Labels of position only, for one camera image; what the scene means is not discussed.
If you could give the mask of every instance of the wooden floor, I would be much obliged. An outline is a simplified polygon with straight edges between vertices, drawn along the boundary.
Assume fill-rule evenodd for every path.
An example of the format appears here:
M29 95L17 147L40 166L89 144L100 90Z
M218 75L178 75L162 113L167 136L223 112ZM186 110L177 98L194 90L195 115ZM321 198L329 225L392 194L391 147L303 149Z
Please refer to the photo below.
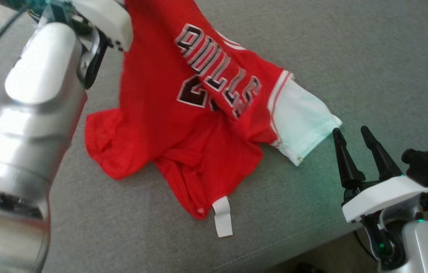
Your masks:
M13 11L0 6L0 26L13 15ZM367 245L365 232L359 235ZM327 273L375 273L377 265L360 249L352 234L346 235L293 258L272 269L269 273L292 273L299 262L307 262L325 270Z

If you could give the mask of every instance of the red fabric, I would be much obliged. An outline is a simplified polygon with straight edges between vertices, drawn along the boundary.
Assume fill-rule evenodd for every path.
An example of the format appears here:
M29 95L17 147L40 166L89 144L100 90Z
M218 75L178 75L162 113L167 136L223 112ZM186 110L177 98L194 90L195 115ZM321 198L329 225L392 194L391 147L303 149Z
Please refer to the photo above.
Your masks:
M276 141L267 101L283 69L220 36L193 0L126 3L134 44L124 56L120 105L87 117L86 148L117 180L153 160L184 209L203 219L253 172L262 158L257 143ZM186 50L197 41L189 26L202 38ZM204 48L200 61L211 65L196 72ZM224 86L207 84L209 77ZM198 104L186 103L185 86L195 86L187 93ZM232 106L229 88L238 92Z

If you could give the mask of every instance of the robotic arm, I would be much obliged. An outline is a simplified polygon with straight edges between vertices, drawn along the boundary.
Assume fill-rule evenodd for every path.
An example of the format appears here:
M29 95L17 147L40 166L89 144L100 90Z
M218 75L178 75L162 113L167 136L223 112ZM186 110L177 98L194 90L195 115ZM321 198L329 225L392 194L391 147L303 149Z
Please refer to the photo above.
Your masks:
M0 98L0 272L40 272L49 190L106 49L131 47L131 18L114 0L0 2L39 18Z
M345 219L363 224L379 272L428 273L428 221L423 217L428 211L428 151L403 154L409 164L405 176L370 130L363 126L361 132L379 171L377 181L364 182L340 129L333 131Z

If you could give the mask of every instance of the cable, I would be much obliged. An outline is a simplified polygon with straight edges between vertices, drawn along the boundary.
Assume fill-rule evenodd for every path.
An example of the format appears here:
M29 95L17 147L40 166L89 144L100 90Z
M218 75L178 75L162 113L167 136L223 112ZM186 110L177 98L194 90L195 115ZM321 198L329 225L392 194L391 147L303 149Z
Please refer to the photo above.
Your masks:
M369 250L367 250L367 248L364 246L364 244L362 243L361 239L359 238L359 235L357 234L357 231L354 231L354 236L356 237L357 242L359 243L359 245L361 245L362 249L364 250L364 252L371 258L373 259L375 262L378 262L377 259L369 252Z
M13 15L6 24L4 24L0 28L0 38L5 34L5 32L10 28L10 26L20 17L27 9L29 9L31 6L31 2L28 2L27 4L23 5L16 13Z

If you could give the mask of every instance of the gray cushion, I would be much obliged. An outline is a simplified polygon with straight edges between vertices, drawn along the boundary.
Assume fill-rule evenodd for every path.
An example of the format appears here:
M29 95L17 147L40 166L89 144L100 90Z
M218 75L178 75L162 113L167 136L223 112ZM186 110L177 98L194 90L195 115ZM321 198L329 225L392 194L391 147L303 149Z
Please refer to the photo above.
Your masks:
M377 170L359 133L369 126L402 169L407 148L428 149L427 0L197 0L217 30L292 71L344 121L359 169ZM0 92L32 31L0 42ZM121 55L109 51L58 173L44 272L253 272L333 240L344 222L335 151L325 140L300 168L264 147L256 172L230 197L234 235L213 213L193 219L153 165L117 183L86 153L86 114L117 106Z

